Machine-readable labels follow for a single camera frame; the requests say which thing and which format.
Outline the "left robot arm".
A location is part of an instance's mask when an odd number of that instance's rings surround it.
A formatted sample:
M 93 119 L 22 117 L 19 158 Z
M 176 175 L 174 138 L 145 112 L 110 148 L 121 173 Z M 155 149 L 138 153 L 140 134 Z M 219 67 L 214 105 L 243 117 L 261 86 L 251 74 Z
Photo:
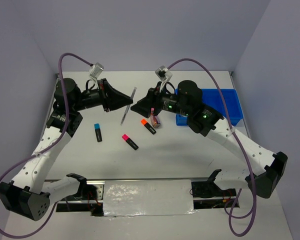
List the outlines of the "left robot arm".
M 22 169 L 9 183 L 0 182 L 0 199 L 4 207 L 33 221 L 40 220 L 48 207 L 65 197 L 81 200 L 94 192 L 87 179 L 75 173 L 44 185 L 45 179 L 63 148 L 79 128 L 82 110 L 102 106 L 105 112 L 132 104 L 130 96 L 114 89 L 103 78 L 97 88 L 81 91 L 71 78 L 59 80 L 55 86 L 53 111 L 46 123 L 43 136 Z

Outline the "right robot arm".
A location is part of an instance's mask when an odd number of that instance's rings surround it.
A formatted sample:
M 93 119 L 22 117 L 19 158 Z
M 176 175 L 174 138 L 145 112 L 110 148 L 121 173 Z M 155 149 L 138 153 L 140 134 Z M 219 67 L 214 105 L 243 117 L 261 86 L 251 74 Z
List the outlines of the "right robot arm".
M 167 111 L 187 117 L 187 125 L 196 134 L 218 143 L 248 165 L 248 169 L 231 172 L 216 169 L 208 178 L 207 190 L 213 196 L 227 189 L 250 189 L 268 199 L 282 178 L 288 157 L 261 147 L 213 107 L 203 103 L 202 90 L 191 80 L 183 80 L 174 94 L 150 88 L 147 95 L 130 109 L 145 118 Z

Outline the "thin grey pen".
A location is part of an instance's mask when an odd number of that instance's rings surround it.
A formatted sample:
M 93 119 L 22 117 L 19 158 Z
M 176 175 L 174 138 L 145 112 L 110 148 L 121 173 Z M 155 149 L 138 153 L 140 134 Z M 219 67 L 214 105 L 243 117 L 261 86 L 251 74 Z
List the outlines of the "thin grey pen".
M 134 99 L 136 90 L 137 90 L 137 87 L 134 87 L 134 88 L 133 88 L 133 91 L 132 91 L 132 93 L 131 93 L 130 99 L 131 99 L 132 101 L 133 101 L 133 99 Z M 126 108 L 125 108 L 124 114 L 123 114 L 122 119 L 121 119 L 121 121 L 120 121 L 120 125 L 121 125 L 121 126 L 124 124 L 124 121 L 125 121 L 125 119 L 126 119 L 126 117 L 127 117 L 127 114 L 128 114 L 128 112 L 129 112 L 130 106 L 131 106 L 131 104 L 128 104 L 128 105 L 126 106 Z

